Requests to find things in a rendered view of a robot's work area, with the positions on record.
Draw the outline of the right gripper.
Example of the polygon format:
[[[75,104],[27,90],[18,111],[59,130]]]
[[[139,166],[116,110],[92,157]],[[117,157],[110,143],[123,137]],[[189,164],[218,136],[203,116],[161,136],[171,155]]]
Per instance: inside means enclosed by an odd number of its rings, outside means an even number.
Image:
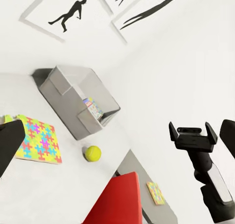
[[[171,141],[177,149],[187,150],[192,163],[204,164],[210,160],[209,153],[213,152],[218,136],[208,122],[205,123],[207,136],[178,134],[173,123],[169,123]]]

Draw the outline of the board game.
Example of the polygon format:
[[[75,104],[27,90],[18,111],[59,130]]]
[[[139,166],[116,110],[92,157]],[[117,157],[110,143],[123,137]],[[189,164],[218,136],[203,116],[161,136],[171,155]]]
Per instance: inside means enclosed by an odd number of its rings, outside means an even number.
[[[94,102],[92,98],[89,98],[84,101],[91,112],[94,114],[97,120],[99,120],[103,115],[103,111],[98,107],[98,105]]]

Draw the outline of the jigsaw puzzle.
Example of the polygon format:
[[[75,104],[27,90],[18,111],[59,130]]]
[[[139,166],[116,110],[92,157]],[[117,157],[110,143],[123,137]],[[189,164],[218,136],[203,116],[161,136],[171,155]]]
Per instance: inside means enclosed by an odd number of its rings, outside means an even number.
[[[163,197],[158,185],[156,183],[146,182],[147,186],[154,198],[156,204],[164,204],[165,198]]]
[[[3,116],[2,124],[11,122],[12,119],[13,118],[7,114]],[[62,164],[55,127],[25,116],[24,114],[18,114],[17,120],[18,119],[23,122],[25,139],[14,157]]]

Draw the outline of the tennis ball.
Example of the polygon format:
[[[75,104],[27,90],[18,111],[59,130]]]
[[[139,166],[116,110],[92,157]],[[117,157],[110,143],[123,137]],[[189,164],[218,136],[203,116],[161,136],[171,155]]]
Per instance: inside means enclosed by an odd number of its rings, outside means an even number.
[[[92,145],[86,150],[85,155],[89,161],[95,162],[100,159],[101,150],[98,146]]]

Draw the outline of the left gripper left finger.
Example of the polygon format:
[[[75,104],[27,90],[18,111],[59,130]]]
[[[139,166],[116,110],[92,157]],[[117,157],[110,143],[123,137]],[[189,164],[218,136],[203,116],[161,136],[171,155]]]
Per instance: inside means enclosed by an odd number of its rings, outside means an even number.
[[[24,139],[25,130],[20,119],[0,125],[0,178]]]

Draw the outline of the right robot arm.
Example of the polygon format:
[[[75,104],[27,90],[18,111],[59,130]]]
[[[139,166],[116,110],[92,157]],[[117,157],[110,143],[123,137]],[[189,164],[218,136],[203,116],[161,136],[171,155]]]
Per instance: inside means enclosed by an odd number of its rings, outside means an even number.
[[[204,204],[208,207],[214,223],[235,224],[235,202],[209,153],[213,152],[218,136],[208,122],[207,130],[179,127],[169,123],[171,141],[177,149],[187,150],[195,169],[194,176],[205,186],[201,187]]]

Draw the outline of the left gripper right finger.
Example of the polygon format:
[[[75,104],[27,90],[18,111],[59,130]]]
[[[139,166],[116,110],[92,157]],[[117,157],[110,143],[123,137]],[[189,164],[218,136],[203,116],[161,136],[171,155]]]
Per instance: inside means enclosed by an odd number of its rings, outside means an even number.
[[[224,119],[219,136],[235,159],[235,121]]]

